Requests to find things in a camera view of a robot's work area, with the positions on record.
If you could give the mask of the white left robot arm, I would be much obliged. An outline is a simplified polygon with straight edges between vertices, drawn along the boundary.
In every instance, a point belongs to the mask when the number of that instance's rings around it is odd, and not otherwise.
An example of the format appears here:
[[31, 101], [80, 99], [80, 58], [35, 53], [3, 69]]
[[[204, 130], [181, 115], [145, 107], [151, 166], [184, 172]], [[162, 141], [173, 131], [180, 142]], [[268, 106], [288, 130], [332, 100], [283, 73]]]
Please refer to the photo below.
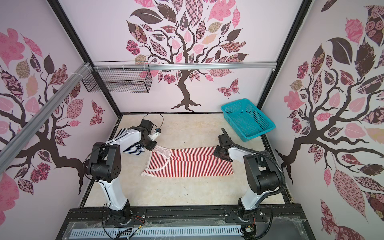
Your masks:
[[101, 185], [107, 198], [107, 207], [114, 217], [129, 220], [132, 216], [129, 200], [119, 180], [122, 171], [121, 154], [135, 144], [148, 151], [153, 150], [157, 145], [156, 138], [162, 132], [154, 126], [151, 121], [142, 120], [139, 126], [126, 129], [116, 138], [93, 145], [85, 171]]

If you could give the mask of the red white striped tank top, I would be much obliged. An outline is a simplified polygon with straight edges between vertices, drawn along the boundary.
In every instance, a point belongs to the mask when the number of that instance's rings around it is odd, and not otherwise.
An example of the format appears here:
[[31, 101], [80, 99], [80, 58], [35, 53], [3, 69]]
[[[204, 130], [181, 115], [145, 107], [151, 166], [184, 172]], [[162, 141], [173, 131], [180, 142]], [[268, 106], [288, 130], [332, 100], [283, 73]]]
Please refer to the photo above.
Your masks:
[[232, 163], [214, 156], [215, 147], [152, 150], [142, 175], [155, 178], [221, 177], [234, 173]]

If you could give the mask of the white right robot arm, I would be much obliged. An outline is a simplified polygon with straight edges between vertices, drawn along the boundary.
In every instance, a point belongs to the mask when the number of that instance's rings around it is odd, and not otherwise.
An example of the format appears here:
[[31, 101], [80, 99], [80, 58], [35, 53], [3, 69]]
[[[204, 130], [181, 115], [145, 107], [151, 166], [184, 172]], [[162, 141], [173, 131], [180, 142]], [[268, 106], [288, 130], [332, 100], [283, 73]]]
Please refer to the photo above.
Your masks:
[[243, 162], [248, 182], [248, 190], [239, 200], [241, 211], [252, 211], [270, 196], [280, 194], [286, 179], [279, 164], [267, 151], [256, 151], [235, 144], [224, 132], [218, 136], [219, 144], [214, 156], [227, 162]]

